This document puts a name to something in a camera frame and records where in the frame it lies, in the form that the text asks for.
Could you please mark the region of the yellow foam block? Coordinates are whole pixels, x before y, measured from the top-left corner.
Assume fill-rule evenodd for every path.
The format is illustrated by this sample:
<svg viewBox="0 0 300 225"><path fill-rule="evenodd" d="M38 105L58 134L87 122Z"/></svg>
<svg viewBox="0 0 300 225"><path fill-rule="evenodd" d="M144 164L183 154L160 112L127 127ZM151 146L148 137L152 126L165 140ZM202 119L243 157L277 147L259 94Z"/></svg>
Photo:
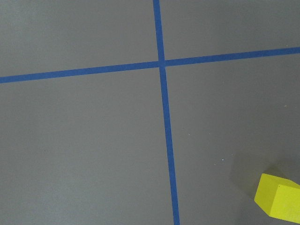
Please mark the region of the yellow foam block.
<svg viewBox="0 0 300 225"><path fill-rule="evenodd" d="M272 218L300 222L300 186L289 179L263 173L254 202Z"/></svg>

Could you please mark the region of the brown paper table mat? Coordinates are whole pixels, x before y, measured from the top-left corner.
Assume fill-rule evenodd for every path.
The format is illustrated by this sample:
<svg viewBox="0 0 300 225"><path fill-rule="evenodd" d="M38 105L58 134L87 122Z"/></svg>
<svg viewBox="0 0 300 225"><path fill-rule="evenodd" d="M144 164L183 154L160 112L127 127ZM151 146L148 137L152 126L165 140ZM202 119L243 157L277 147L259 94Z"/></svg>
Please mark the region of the brown paper table mat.
<svg viewBox="0 0 300 225"><path fill-rule="evenodd" d="M3 225L286 225L297 0L3 0Z"/></svg>

